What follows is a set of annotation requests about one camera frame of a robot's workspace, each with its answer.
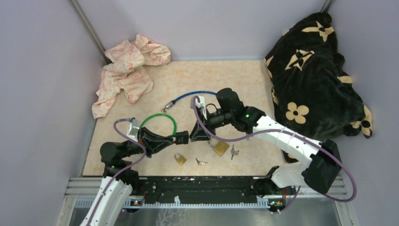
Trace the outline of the green cable lock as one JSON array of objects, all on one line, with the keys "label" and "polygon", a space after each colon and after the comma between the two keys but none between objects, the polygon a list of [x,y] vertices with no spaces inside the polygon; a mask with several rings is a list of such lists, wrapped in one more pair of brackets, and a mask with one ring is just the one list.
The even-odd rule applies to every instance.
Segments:
[{"label": "green cable lock", "polygon": [[177,133],[177,123],[176,120],[170,116],[169,114],[166,113],[156,113],[153,115],[150,115],[149,117],[147,117],[146,119],[144,119],[144,121],[141,123],[140,127],[144,127],[144,125],[151,119],[155,118],[155,117],[166,117],[168,119],[170,119],[173,123],[173,132],[172,135],[175,135]]}]

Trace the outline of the small padlock keys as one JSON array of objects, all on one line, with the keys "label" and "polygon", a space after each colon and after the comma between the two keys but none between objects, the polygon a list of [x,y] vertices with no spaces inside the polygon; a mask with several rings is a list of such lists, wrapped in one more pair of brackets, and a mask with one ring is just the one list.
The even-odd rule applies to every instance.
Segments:
[{"label": "small padlock keys", "polygon": [[196,160],[197,164],[200,165],[200,166],[207,164],[206,161],[200,161],[197,158],[195,158],[195,160]]}]

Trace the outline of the black padlock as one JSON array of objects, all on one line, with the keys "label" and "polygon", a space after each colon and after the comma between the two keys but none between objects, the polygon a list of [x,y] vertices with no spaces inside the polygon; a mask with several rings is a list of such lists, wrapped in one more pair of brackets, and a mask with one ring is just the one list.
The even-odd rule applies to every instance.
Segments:
[{"label": "black padlock", "polygon": [[189,133],[188,131],[177,132],[173,136],[174,143],[176,145],[186,145],[189,143]]}]

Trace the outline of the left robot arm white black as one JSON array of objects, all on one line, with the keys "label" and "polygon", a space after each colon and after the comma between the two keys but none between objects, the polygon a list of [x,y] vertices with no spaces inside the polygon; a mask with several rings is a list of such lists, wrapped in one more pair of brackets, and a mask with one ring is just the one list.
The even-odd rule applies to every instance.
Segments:
[{"label": "left robot arm white black", "polygon": [[187,144],[187,131],[160,136],[145,127],[130,125],[127,133],[118,128],[124,142],[106,142],[100,148],[101,161],[105,164],[103,178],[97,195],[82,226],[112,226],[130,195],[142,188],[139,174],[132,167],[145,157],[151,157],[171,145]]}]

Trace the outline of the blue cable lock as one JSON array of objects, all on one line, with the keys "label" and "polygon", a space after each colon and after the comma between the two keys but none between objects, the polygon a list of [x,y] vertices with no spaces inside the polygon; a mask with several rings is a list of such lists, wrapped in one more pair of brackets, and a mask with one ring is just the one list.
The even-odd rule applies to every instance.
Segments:
[{"label": "blue cable lock", "polygon": [[185,97],[188,97],[188,96],[191,96],[191,95],[196,95],[196,94],[211,94],[211,95],[214,95],[214,96],[216,95],[215,92],[212,92],[212,91],[205,91],[205,90],[198,90],[198,91],[188,92],[188,93],[185,93],[185,94],[183,94],[183,95],[180,95],[180,96],[178,96],[177,98],[172,99],[171,101],[169,101],[169,102],[161,109],[161,112],[162,112],[162,113],[167,113],[167,111],[168,111],[171,107],[173,107],[173,106],[175,105],[175,103],[176,103],[177,101],[179,101],[180,99],[185,98]]}]

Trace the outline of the small brass padlock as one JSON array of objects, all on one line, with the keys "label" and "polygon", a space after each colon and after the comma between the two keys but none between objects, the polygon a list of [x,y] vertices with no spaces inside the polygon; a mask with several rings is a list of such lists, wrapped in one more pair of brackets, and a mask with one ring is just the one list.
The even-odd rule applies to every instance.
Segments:
[{"label": "small brass padlock", "polygon": [[176,153],[176,154],[174,155],[174,159],[176,160],[176,162],[177,162],[180,166],[183,166],[183,165],[187,162],[187,159],[186,159],[184,156],[182,156],[181,154],[179,154],[179,153]]}]

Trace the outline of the large brass padlock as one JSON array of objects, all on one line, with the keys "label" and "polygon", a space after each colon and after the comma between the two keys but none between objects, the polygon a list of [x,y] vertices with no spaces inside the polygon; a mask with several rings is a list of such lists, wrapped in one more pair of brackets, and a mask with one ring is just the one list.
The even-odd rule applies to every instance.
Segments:
[{"label": "large brass padlock", "polygon": [[212,148],[212,150],[218,154],[219,156],[223,156],[223,154],[229,149],[230,145],[224,141],[212,139],[208,141],[208,145]]}]

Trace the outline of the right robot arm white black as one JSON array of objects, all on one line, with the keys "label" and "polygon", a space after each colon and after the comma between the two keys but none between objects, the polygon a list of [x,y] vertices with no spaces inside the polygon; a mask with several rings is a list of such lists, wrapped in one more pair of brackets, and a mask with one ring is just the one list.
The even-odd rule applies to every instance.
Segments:
[{"label": "right robot arm white black", "polygon": [[191,109],[197,117],[190,134],[192,142],[215,138],[217,128],[232,125],[246,134],[245,139],[254,136],[265,140],[300,162],[298,166],[273,167],[265,181],[267,192],[277,194],[287,186],[307,186],[320,194],[329,191],[341,171],[341,159],[334,141],[322,142],[294,132],[262,110],[245,106],[231,88],[218,91],[216,99],[220,107],[209,113],[204,97],[192,97]]}]

